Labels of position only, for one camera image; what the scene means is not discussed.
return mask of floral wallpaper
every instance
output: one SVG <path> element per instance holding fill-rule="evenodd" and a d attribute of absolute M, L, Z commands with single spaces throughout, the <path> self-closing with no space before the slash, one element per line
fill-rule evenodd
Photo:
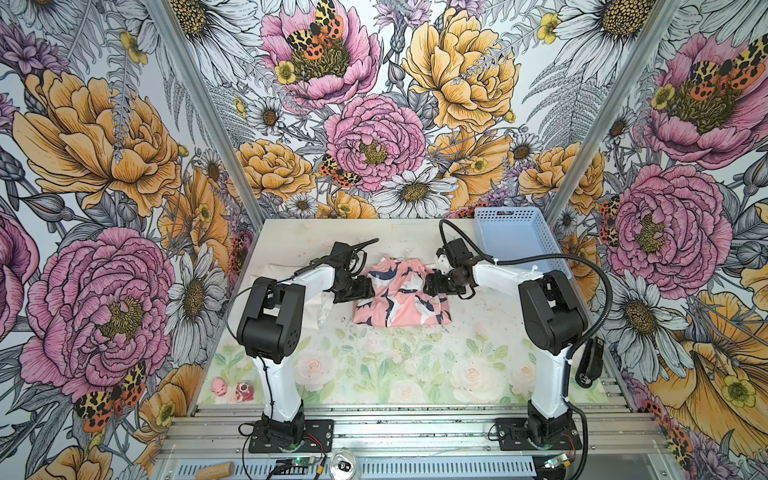
<path fill-rule="evenodd" d="M 145 1 L 124 3 L 128 30 L 140 50 L 170 58 Z M 546 208 L 653 4 L 171 2 L 273 218 Z M 694 21 L 670 27 L 665 51 Z M 580 186 L 584 212 L 604 194 L 603 168 L 601 155 Z"/>
<path fill-rule="evenodd" d="M 151 476 L 253 242 L 187 92 L 152 86 L 167 58 L 139 47 L 134 15 L 0 2 L 7 478 Z"/>
<path fill-rule="evenodd" d="M 688 478 L 768 478 L 766 21 L 762 2 L 682 6 L 553 225 L 608 272 L 603 336 Z M 599 311 L 597 277 L 574 276 Z"/>

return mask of small pink figurine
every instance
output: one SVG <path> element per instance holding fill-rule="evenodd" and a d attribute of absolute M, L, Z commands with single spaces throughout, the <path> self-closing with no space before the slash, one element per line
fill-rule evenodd
<path fill-rule="evenodd" d="M 237 390 L 235 390 L 235 402 L 252 402 L 253 401 L 253 385 L 245 382 L 237 383 Z"/>
<path fill-rule="evenodd" d="M 221 377 L 216 377 L 213 380 L 212 390 L 216 396 L 225 396 L 227 394 L 227 383 Z"/>

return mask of orange peony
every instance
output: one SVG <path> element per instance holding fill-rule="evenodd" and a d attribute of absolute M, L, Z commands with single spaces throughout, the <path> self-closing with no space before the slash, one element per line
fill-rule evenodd
<path fill-rule="evenodd" d="M 520 174 L 518 179 L 520 194 L 541 198 L 551 191 L 557 191 L 576 159 L 580 145 L 581 142 L 577 142 L 566 148 L 555 147 L 536 155 L 533 158 L 536 167 L 524 170 Z M 603 196 L 603 169 L 605 169 L 605 156 L 598 152 L 592 158 L 592 163 L 584 172 L 576 186 L 576 191 L 568 202 L 581 215 L 588 214 L 595 207 L 598 199 Z"/>
<path fill-rule="evenodd" d="M 498 185 L 504 180 L 504 163 L 507 160 L 510 137 L 481 135 L 459 129 L 451 134 L 441 134 L 429 147 L 438 161 L 451 161 L 444 178 L 456 177 L 458 190 L 451 192 L 451 210 L 477 202 L 488 193 L 491 183 Z"/>
<path fill-rule="evenodd" d="M 562 246 L 563 253 L 577 255 L 600 266 L 597 237 L 589 237 L 586 233 L 579 237 L 576 235 L 576 232 L 573 232 L 570 237 L 565 239 Z M 583 263 L 574 260 L 569 260 L 568 266 L 574 274 L 581 294 L 589 302 L 594 298 L 594 295 L 598 292 L 598 286 L 600 286 L 598 273 Z"/>
<path fill-rule="evenodd" d="M 131 122 L 118 163 L 112 119 L 118 92 L 106 80 L 92 78 L 86 86 L 72 74 L 45 71 L 42 79 L 29 75 L 26 86 L 48 116 L 17 112 L 13 138 L 40 175 L 43 191 L 89 193 L 84 209 L 98 204 L 107 189 L 120 191 L 149 217 L 181 185 L 178 146 L 149 99 L 131 92 Z"/>
<path fill-rule="evenodd" d="M 136 463 L 144 466 L 150 477 L 170 424 L 175 417 L 187 416 L 202 378 L 202 366 L 182 365 L 171 370 L 160 382 L 157 391 L 141 404 L 139 417 L 146 424 L 134 432 L 134 438 L 149 445 Z"/>
<path fill-rule="evenodd" d="M 515 56 L 510 52 L 504 61 L 482 73 L 468 74 L 484 55 L 498 55 L 502 47 L 498 34 L 481 30 L 480 21 L 466 10 L 457 14 L 455 8 L 449 8 L 443 23 L 441 32 L 429 23 L 413 32 L 402 67 L 419 83 L 411 87 L 414 92 L 434 92 L 438 126 L 483 132 L 495 123 L 493 117 L 509 111 L 520 64 L 513 62 Z M 461 74 L 466 78 L 456 81 Z"/>
<path fill-rule="evenodd" d="M 731 292 L 689 297 L 690 337 L 680 344 L 694 368 L 648 384 L 681 424 L 753 456 L 768 445 L 768 324 Z"/>
<path fill-rule="evenodd" d="M 43 465 L 27 480 L 109 480 L 112 478 L 112 454 L 92 447 L 84 454 L 80 447 L 69 447 Z"/>
<path fill-rule="evenodd" d="M 302 194 L 315 187 L 312 164 L 280 142 L 248 142 L 240 145 L 236 156 L 257 197 L 267 192 L 288 200 L 291 195 Z M 231 179 L 227 187 L 234 197 L 240 198 Z"/>
<path fill-rule="evenodd" d="M 160 244 L 175 253 L 191 250 L 194 257 L 204 244 L 214 250 L 214 259 L 226 272 L 229 269 L 230 235 L 227 210 L 214 195 L 217 185 L 206 177 L 203 169 L 195 167 L 191 180 L 184 183 L 184 194 L 168 197 L 163 213 L 157 220 Z"/>
<path fill-rule="evenodd" d="M 376 209 L 365 198 L 340 191 L 328 195 L 328 204 L 318 204 L 317 218 L 379 218 Z"/>

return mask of floral mat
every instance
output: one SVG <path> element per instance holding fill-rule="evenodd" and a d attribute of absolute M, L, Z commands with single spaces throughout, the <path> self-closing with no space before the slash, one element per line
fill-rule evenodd
<path fill-rule="evenodd" d="M 307 405 L 525 404 L 535 381 L 535 348 L 521 322 L 490 307 L 504 302 L 503 295 L 478 297 L 464 308 L 453 300 L 454 323 L 447 326 L 356 325 L 348 304 L 335 305 L 322 328 L 302 330 L 293 354 L 299 394 Z M 607 402 L 600 382 L 582 389 L 573 379 L 571 398 Z M 259 373 L 225 331 L 198 403 L 242 402 L 264 402 Z"/>

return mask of white cloth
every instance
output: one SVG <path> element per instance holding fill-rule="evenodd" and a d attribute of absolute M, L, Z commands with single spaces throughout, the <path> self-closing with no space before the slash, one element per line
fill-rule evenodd
<path fill-rule="evenodd" d="M 260 276 L 281 280 L 293 275 L 293 272 L 299 268 L 300 266 L 273 265 L 270 263 L 262 269 L 261 273 L 251 278 L 250 283 L 253 283 Z M 301 320 L 302 328 L 319 329 L 323 326 L 323 322 L 326 321 L 332 307 L 333 294 L 328 292 L 321 292 L 320 295 L 315 295 L 304 302 L 304 315 Z"/>

